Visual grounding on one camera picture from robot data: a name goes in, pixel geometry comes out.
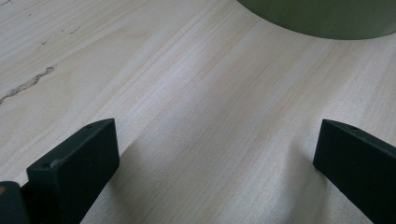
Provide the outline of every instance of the wood crack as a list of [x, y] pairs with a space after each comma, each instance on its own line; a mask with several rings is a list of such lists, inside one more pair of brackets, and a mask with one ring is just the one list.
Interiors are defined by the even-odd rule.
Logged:
[[0, 99], [0, 105], [9, 97], [15, 96], [16, 94], [18, 94], [21, 91], [27, 90], [29, 88], [31, 88], [32, 86], [34, 86], [35, 84], [37, 84], [37, 82], [40, 80], [40, 78], [50, 74], [51, 72], [55, 71], [55, 66], [51, 66], [48, 67], [46, 69], [45, 72], [38, 74], [37, 76], [33, 77], [32, 79], [30, 79], [29, 81], [23, 83], [22, 85], [18, 86], [17, 88], [14, 88], [12, 90], [10, 90], [9, 92], [7, 92], [7, 94], [5, 96], [3, 96]]

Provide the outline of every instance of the dark green cylinder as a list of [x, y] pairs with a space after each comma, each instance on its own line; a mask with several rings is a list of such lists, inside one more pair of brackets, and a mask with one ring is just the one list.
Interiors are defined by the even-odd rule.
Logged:
[[369, 39], [396, 33], [396, 0], [238, 0], [286, 29], [330, 39]]

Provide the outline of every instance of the light wood surface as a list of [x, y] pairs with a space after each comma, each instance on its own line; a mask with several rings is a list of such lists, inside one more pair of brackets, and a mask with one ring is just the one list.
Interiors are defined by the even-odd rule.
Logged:
[[236, 0], [1, 3], [1, 180], [115, 118], [82, 223], [370, 223], [312, 159], [322, 119], [396, 145], [396, 35], [300, 35]]

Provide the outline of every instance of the wooden board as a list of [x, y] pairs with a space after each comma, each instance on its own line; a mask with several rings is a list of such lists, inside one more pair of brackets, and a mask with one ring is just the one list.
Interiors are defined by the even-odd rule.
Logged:
[[0, 68], [1, 180], [116, 119], [82, 223], [370, 223], [313, 167], [319, 126], [396, 145], [396, 35], [300, 35], [234, 0], [2, 0]]

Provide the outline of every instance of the black clamp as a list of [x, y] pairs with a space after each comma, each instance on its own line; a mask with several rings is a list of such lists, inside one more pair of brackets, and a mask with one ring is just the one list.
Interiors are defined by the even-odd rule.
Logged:
[[79, 223], [119, 166], [114, 119], [89, 124], [30, 165], [22, 188], [0, 182], [0, 223]]
[[396, 223], [396, 148], [345, 123], [323, 120], [314, 166], [374, 223]]

